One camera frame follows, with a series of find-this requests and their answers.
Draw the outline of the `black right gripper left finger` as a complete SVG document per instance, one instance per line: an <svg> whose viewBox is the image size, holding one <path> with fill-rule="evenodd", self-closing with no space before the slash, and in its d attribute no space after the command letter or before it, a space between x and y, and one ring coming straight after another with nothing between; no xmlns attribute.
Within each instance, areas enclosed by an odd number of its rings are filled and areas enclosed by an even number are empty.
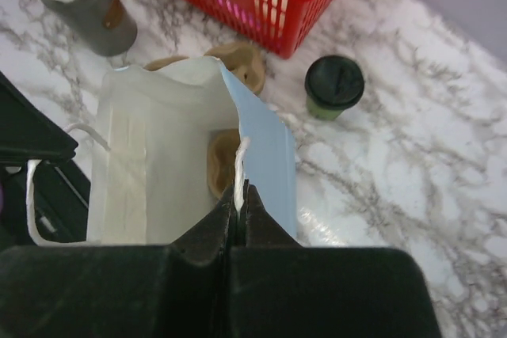
<svg viewBox="0 0 507 338"><path fill-rule="evenodd" d="M169 245L1 254L4 337L225 337L231 191Z"/></svg>

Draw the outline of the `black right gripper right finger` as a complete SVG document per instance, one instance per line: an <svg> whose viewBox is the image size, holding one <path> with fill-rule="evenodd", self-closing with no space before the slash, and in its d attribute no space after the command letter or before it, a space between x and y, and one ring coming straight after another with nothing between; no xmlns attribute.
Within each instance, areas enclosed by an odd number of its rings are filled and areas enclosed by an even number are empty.
<svg viewBox="0 0 507 338"><path fill-rule="evenodd" d="M230 336L441 336L423 272L407 252L303 247L259 201L234 216Z"/></svg>

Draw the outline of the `white paper takeout bag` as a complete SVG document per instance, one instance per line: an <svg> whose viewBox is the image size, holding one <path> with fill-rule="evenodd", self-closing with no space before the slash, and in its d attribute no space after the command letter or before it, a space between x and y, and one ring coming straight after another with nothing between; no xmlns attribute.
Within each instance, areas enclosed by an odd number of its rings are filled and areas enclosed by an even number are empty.
<svg viewBox="0 0 507 338"><path fill-rule="evenodd" d="M233 210L245 180L270 216L297 231L295 140L278 115L214 57L156 71L132 65L108 72L94 125L87 230L80 245L169 244L213 207L208 147L235 129Z"/></svg>

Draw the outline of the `green paper coffee cup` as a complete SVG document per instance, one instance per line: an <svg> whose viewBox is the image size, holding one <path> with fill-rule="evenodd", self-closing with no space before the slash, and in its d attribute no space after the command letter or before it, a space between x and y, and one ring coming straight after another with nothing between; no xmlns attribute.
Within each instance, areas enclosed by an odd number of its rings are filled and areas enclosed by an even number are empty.
<svg viewBox="0 0 507 338"><path fill-rule="evenodd" d="M345 111L345 108L337 108L335 106L325 105L315 100L310 95L306 98L306 107L310 116L317 120L332 121L335 120Z"/></svg>

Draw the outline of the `black plastic cup lid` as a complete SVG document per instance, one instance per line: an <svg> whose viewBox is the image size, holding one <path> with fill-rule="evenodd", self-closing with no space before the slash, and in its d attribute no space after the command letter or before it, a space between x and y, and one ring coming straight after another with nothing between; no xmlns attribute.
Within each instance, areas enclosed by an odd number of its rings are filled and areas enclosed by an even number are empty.
<svg viewBox="0 0 507 338"><path fill-rule="evenodd" d="M307 95L320 108L344 111L359 102L365 80L358 64L341 55L326 55L314 61L306 72Z"/></svg>

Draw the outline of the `brown cardboard cup carrier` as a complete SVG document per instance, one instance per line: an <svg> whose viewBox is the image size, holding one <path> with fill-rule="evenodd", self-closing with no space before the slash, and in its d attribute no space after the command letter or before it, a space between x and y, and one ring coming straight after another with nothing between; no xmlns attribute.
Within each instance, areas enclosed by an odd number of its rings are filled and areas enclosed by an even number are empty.
<svg viewBox="0 0 507 338"><path fill-rule="evenodd" d="M212 56L222 61L223 65L257 97L265 86L265 64L260 50L247 42L233 42L212 47L204 56ZM177 84L170 84L159 76L143 80L143 92L163 102L175 104L177 100L194 102L206 97L206 89L178 89Z"/></svg>

